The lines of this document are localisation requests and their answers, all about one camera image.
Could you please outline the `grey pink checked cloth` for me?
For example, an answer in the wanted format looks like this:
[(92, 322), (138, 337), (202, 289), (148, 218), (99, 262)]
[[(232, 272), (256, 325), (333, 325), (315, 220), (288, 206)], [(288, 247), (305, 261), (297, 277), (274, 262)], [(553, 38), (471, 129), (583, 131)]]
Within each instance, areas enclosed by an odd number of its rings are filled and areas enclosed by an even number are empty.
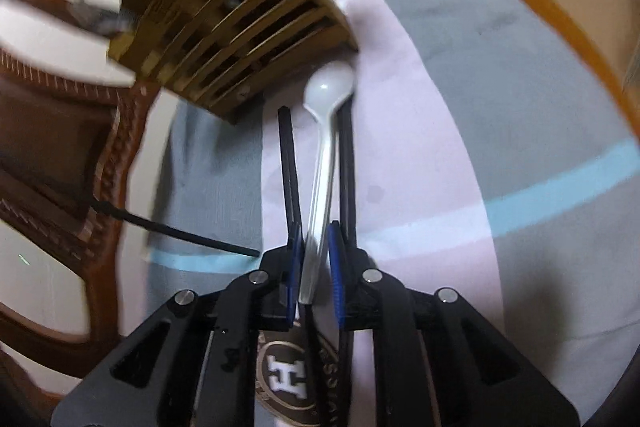
[[(594, 419), (639, 347), (639, 143), (521, 0), (336, 0), (358, 40), (357, 241), (408, 288), (453, 287)], [(277, 110), (308, 220), (309, 72), (237, 124), (180, 101), (152, 219), (269, 251), (286, 236)]]

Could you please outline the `brown wooden utensil holder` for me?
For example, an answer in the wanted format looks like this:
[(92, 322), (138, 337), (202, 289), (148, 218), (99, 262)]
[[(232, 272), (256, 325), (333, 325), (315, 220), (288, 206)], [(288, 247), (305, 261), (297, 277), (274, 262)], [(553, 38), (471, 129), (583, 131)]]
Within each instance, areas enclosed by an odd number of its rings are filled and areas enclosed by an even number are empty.
[(334, 0), (122, 0), (108, 57), (228, 118), (303, 65), (357, 43)]

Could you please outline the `white plastic spoon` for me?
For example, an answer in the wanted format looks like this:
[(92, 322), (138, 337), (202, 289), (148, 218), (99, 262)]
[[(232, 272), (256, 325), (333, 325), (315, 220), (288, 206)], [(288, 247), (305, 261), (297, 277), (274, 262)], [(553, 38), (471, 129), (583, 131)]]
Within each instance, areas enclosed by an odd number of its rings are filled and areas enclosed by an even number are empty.
[(335, 172), (337, 113), (352, 97), (355, 86), (356, 74), (352, 66), (335, 61), (316, 70), (304, 91), (304, 109), (318, 126), (319, 141), (303, 271), (299, 281), (298, 302), (303, 306), (314, 302), (320, 270), (326, 264)]

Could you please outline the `black chopstick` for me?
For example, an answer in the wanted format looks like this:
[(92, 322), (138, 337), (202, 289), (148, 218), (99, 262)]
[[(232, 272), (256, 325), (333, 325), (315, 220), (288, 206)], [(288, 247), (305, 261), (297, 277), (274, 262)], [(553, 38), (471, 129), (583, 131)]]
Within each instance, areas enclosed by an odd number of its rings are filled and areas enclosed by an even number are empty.
[(357, 246), (356, 169), (352, 100), (337, 114), (338, 182), (340, 182), (340, 222), (345, 244)]
[(302, 228), (302, 213), (299, 205), (292, 116), (288, 106), (281, 106), (278, 109), (278, 127), (288, 245), (293, 246), (295, 237)]

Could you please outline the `brown carved wooden chair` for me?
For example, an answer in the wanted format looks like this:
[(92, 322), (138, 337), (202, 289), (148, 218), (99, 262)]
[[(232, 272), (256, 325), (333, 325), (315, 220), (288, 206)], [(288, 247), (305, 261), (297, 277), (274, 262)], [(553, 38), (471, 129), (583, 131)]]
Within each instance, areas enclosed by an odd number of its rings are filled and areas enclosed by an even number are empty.
[(1, 52), (1, 220), (84, 285), (89, 327), (50, 329), (1, 307), (1, 346), (85, 377), (119, 343), (117, 251), (130, 169), (157, 87), (107, 86)]

